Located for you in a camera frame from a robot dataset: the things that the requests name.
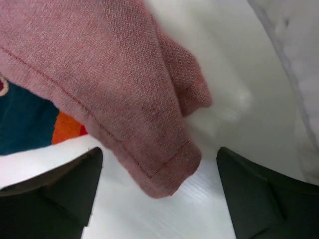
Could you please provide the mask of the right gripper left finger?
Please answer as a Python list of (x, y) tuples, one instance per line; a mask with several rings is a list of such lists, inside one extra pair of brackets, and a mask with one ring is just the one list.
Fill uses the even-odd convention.
[(2, 239), (79, 239), (88, 226), (103, 166), (101, 148), (0, 191)]

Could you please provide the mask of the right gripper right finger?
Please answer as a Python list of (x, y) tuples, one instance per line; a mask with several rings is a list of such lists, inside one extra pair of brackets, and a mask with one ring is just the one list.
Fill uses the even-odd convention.
[(222, 147), (217, 165), (238, 239), (317, 239), (319, 187)]

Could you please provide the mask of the pink patterned pillowcase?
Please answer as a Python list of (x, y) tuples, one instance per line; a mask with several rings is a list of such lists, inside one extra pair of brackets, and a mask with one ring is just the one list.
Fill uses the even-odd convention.
[(183, 119), (211, 106), (207, 83), (142, 0), (3, 0), (0, 71), (83, 124), (150, 197), (200, 164)]

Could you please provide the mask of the white pillow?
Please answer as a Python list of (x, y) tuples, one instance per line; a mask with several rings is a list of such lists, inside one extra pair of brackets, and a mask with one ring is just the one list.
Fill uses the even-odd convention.
[(251, 0), (297, 99), (296, 152), (304, 178), (319, 183), (319, 2)]

